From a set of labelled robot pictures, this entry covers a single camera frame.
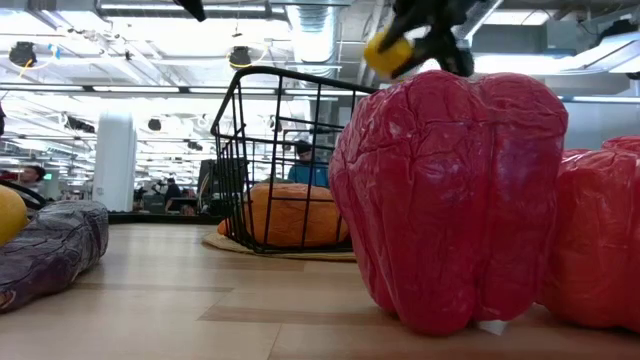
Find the man in blue shirt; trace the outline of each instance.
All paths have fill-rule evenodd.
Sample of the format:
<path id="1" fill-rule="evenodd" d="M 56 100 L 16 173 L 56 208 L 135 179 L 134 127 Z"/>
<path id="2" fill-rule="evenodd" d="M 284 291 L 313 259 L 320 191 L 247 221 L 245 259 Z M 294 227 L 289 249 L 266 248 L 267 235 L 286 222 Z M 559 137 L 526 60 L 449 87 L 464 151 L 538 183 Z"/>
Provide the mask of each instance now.
<path id="1" fill-rule="evenodd" d="M 302 140 L 296 141 L 296 153 L 300 161 L 291 167 L 287 179 L 299 184 L 309 184 L 309 168 L 312 160 L 311 144 Z M 326 165 L 313 165 L 311 185 L 329 187 L 329 169 Z"/>

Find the black robotic claw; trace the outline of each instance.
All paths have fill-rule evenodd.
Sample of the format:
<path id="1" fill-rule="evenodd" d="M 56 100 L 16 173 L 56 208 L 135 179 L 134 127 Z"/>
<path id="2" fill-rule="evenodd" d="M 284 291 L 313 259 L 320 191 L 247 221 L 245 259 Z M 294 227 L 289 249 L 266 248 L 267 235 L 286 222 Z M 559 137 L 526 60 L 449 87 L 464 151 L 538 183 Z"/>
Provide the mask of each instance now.
<path id="1" fill-rule="evenodd" d="M 467 21 L 467 12 L 478 2 L 486 0 L 396 0 L 396 16 L 380 43 L 378 52 L 388 50 L 403 35 L 422 26 L 429 32 L 416 39 L 411 57 L 393 73 L 396 78 L 429 59 L 436 59 L 442 70 L 459 76 L 473 74 L 473 57 L 468 50 L 460 50 L 451 28 Z"/>
<path id="2" fill-rule="evenodd" d="M 207 19 L 207 15 L 204 13 L 202 0 L 173 0 L 173 2 L 182 6 L 199 22 L 203 22 Z"/>

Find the red bell pepper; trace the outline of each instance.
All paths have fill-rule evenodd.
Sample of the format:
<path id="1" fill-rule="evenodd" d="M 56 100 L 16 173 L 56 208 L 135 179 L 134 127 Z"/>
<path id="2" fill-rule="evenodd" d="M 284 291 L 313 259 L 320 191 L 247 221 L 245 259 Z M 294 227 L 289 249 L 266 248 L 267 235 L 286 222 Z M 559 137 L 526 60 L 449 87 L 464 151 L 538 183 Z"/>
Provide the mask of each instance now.
<path id="1" fill-rule="evenodd" d="M 640 332 L 638 160 L 612 149 L 562 162 L 557 238 L 539 299 L 557 317 Z"/>
<path id="2" fill-rule="evenodd" d="M 446 335 L 532 304 L 567 112 L 542 83 L 427 72 L 360 101 L 331 190 L 373 299 Z"/>

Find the yellow object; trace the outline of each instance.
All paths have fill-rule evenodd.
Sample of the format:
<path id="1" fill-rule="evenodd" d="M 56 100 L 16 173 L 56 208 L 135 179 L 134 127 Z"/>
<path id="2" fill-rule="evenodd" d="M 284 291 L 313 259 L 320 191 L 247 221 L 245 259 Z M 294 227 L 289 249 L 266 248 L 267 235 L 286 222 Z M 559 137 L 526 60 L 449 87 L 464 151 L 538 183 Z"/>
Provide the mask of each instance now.
<path id="1" fill-rule="evenodd" d="M 27 224 L 27 207 L 15 191 L 0 186 L 0 246 L 11 241 Z"/>
<path id="2" fill-rule="evenodd" d="M 378 48 L 386 33 L 386 30 L 377 33 L 369 41 L 364 49 L 364 59 L 378 75 L 390 79 L 393 71 L 402 66 L 411 57 L 413 49 L 409 41 L 403 37 L 396 41 L 387 51 L 381 54 L 378 53 Z"/>

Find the ceiling light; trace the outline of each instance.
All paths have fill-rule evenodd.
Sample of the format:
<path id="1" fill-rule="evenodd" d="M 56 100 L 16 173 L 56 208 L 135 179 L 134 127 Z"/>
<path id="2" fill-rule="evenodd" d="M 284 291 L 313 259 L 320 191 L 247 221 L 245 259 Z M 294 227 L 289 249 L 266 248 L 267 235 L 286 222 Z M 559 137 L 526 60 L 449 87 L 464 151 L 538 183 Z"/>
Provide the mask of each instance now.
<path id="1" fill-rule="evenodd" d="M 180 89 L 172 86 L 94 86 L 99 92 L 135 92 L 135 93 L 178 93 Z"/>
<path id="2" fill-rule="evenodd" d="M 550 20 L 557 10 L 541 9 L 500 9 L 489 15 L 485 25 L 540 26 Z"/>
<path id="3" fill-rule="evenodd" d="M 75 85 L 21 85 L 0 84 L 0 89 L 11 91 L 83 91 L 82 86 Z"/>
<path id="4" fill-rule="evenodd" d="M 153 11 L 174 11 L 183 9 L 176 4 L 102 4 L 100 8 L 103 10 L 153 10 Z M 264 11 L 263 6 L 224 6 L 224 5 L 204 5 L 206 11 Z M 274 8 L 274 13 L 283 13 L 283 9 Z"/>
<path id="5" fill-rule="evenodd" d="M 640 96 L 558 96 L 563 102 L 640 105 Z"/>
<path id="6" fill-rule="evenodd" d="M 190 87 L 189 92 L 194 94 L 226 94 L 227 89 Z M 274 95 L 275 93 L 275 89 L 242 89 L 244 95 Z"/>
<path id="7" fill-rule="evenodd" d="M 640 56 L 637 56 L 626 63 L 618 66 L 617 68 L 611 70 L 612 73 L 636 73 L 640 72 Z"/>
<path id="8" fill-rule="evenodd" d="M 317 89 L 287 89 L 284 91 L 287 95 L 318 95 Z M 356 96 L 369 96 L 369 94 L 356 91 Z M 328 96 L 352 96 L 351 90 L 320 90 L 321 95 Z"/>

